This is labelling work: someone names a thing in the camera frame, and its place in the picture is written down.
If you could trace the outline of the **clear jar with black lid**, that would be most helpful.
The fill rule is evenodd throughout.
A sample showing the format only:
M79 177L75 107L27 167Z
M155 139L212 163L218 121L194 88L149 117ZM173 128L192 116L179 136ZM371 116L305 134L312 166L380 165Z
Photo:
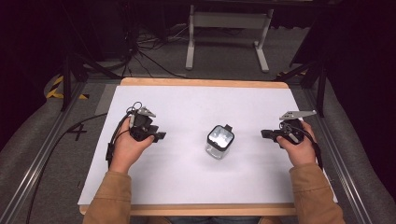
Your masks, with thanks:
M216 125L206 137L205 151L214 159L222 160L228 153L234 138L232 126Z

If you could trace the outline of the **person's left hand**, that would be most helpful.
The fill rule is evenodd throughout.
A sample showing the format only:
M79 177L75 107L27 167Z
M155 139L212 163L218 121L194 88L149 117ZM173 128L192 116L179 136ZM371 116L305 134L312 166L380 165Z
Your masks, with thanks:
M127 175L131 166L154 140L152 135L141 142L134 140L129 134L129 124L130 119L127 118L117 132L113 159L108 168L110 172Z

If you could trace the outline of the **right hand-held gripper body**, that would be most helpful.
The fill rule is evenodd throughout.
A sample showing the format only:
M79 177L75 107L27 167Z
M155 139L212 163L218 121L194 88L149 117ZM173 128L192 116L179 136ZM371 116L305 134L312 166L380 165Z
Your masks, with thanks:
M317 112L315 110L286 112L279 118L281 135L294 145L302 143L305 137L309 140L313 140L312 135L303 128L301 118L316 114Z

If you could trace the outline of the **black metal stand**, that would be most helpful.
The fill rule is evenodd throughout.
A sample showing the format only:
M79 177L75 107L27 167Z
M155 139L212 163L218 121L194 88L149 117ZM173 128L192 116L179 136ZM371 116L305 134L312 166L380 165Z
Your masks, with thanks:
M99 63L90 60L83 55L75 52L67 53L64 58L62 71L64 78L64 99L62 111L65 111L72 102L71 77L74 77L77 83L84 83L88 80L88 74L83 66L84 63L90 66L94 71L102 73L110 79L120 79L120 76L117 76Z
M327 70L323 61L313 61L307 64L300 65L289 72L281 72L280 75L275 78L275 81L285 82L286 80L295 77L302 72L305 72L303 79L300 81L300 86L303 89L310 89L315 84L315 82L318 83L316 109L318 111L318 114L323 118L324 94L327 77Z

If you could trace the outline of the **person's right hand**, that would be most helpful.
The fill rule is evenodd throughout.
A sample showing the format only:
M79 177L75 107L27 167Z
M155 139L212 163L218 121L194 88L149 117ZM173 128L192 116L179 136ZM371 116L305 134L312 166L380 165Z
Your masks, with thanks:
M305 137L302 143L294 145L282 136L278 136L276 138L277 142L287 151L290 162L293 166L316 162L316 154L313 147L316 137L308 123L303 121L302 126L304 130L310 134L312 140L310 140L308 137Z

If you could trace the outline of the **white metal desk frame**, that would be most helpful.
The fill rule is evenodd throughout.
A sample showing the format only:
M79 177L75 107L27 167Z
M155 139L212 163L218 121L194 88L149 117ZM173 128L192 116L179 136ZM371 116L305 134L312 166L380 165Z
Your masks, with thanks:
M187 48L187 57L185 68L191 70L194 60L194 29L200 28L235 28L235 29L256 29L261 30L262 34L259 40L253 43L256 50L257 58L264 73L269 72L269 66L266 61L263 45L270 28L274 11L268 9L262 14L252 13L231 13L231 12L203 12L197 11L194 5L190 6L189 15L189 44Z

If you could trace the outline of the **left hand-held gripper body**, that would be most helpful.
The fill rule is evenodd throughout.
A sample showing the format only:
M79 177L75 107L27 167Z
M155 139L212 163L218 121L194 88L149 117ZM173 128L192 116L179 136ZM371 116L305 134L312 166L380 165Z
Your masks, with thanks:
M127 115L130 117L129 133L134 140L141 142L154 134L149 131L149 126L152 125L152 119L156 115L143 106L141 102L135 102L127 110Z

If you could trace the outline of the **yellow black striped tape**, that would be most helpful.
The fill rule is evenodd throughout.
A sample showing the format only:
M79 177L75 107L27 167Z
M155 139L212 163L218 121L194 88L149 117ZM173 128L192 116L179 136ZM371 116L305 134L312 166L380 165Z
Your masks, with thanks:
M53 82L51 88L49 89L49 92L46 95L46 98L58 98L58 99L63 99L64 95L60 92L57 92L59 89L60 85L64 81L64 77L62 75L59 75Z

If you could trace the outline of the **aluminium floor rail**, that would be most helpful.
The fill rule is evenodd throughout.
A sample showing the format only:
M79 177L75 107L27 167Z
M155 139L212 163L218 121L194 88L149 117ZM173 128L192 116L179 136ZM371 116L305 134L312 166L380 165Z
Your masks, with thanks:
M49 129L49 133L47 134L42 146L25 172L23 179L12 199L8 203L7 208L2 216L0 216L0 224L12 224L14 222L17 214L20 212L24 202L41 174L46 159L50 157L50 149L55 145L55 138L60 134L61 128L63 127L69 112L78 100L78 97L84 90L85 86L86 84L84 82L78 82L72 90L68 105L65 107L64 111L58 113L58 116L52 124L52 127Z
M355 224L373 224L325 118L315 115L309 119L309 123L313 125L317 139L323 146L325 171L334 196L344 209L344 215Z

